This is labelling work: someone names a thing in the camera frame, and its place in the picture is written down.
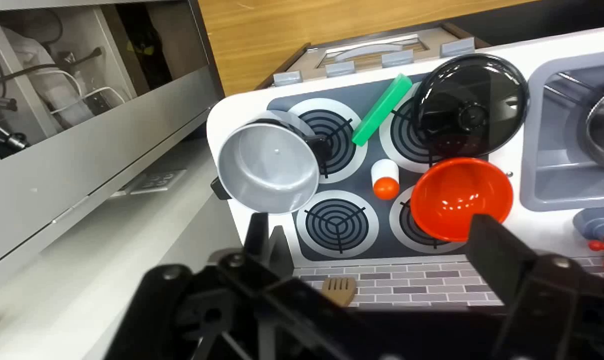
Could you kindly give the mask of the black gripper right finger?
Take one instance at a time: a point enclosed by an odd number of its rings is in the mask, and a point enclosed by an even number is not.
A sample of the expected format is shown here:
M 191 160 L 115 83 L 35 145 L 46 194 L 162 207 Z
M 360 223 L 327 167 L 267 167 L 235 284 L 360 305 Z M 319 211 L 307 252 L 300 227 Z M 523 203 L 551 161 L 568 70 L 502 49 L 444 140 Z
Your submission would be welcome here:
M 470 223 L 464 254 L 488 288 L 510 305 L 536 262 L 536 252 L 488 213 Z

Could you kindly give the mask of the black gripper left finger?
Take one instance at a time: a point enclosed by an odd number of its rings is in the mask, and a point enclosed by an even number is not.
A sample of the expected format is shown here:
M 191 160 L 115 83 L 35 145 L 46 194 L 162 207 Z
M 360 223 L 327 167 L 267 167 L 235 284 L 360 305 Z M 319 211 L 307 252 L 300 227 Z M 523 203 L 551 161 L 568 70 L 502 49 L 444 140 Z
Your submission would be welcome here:
M 254 211 L 242 249 L 279 277 L 293 274 L 293 260 L 281 226 L 270 226 L 266 211 Z

